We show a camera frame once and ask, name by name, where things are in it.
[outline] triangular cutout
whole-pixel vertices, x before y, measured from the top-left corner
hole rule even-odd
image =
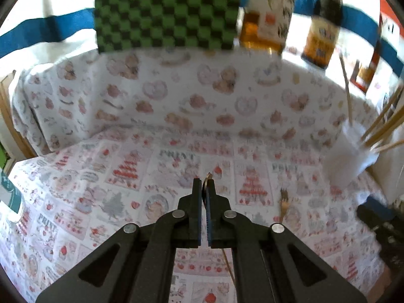
[[[95,287],[101,287],[118,254],[119,248],[118,244],[112,246],[99,259],[95,260],[86,269],[81,271],[78,275],[79,278]]]
[[[288,249],[303,285],[310,287],[326,278],[326,274],[311,262],[295,245],[288,245]]]

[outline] green checkered board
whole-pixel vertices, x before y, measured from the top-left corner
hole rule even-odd
[[[95,0],[99,52],[134,47],[231,49],[240,0]]]

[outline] chopstick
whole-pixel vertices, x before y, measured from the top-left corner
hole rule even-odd
[[[353,124],[352,123],[353,122],[353,118],[352,118],[352,102],[351,102],[351,95],[349,94],[349,81],[348,81],[347,71],[345,70],[344,58],[343,58],[341,52],[339,53],[339,60],[341,61],[342,72],[344,74],[344,80],[345,80],[345,92],[347,93],[349,125],[352,126],[352,124]]]
[[[375,150],[373,150],[373,152],[375,154],[379,154],[379,153],[382,153],[382,152],[386,152],[387,150],[390,150],[390,149],[396,148],[398,146],[401,146],[402,144],[404,144],[404,140],[399,140],[397,142],[393,142],[393,143],[390,143],[390,144],[385,144],[384,146],[380,146],[380,147],[376,148]]]
[[[404,122],[404,106],[402,106],[391,118],[370,138],[365,141],[365,146],[370,148],[380,140],[388,138],[396,128]]]
[[[381,121],[381,119],[384,117],[384,115],[389,111],[391,105],[395,102],[395,100],[397,99],[397,97],[399,96],[399,94],[401,93],[401,91],[403,90],[403,86],[402,84],[400,84],[397,88],[397,90],[395,91],[395,93],[390,97],[389,101],[387,102],[387,104],[385,105],[385,107],[383,108],[383,110],[381,111],[380,115],[376,118],[376,120],[372,123],[372,125],[370,126],[370,128],[368,128],[366,130],[366,132],[363,134],[361,141],[365,140],[366,137],[373,131],[373,129],[377,126],[377,124]]]

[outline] metal rivet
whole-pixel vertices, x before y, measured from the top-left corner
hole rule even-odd
[[[282,232],[285,231],[285,227],[282,226],[282,224],[280,224],[280,223],[274,224],[271,228],[272,228],[272,231],[276,232],[277,234],[281,234]]]
[[[225,211],[225,217],[227,218],[235,218],[237,216],[237,212],[232,210]]]
[[[132,234],[136,231],[136,224],[134,223],[128,223],[124,226],[124,232],[127,234]]]
[[[172,216],[175,218],[183,218],[185,216],[185,212],[183,210],[175,210],[172,213]]]

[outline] white bottle with green label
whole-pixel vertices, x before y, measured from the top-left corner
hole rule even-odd
[[[0,213],[11,222],[19,222],[24,212],[24,199],[10,179],[1,171]]]

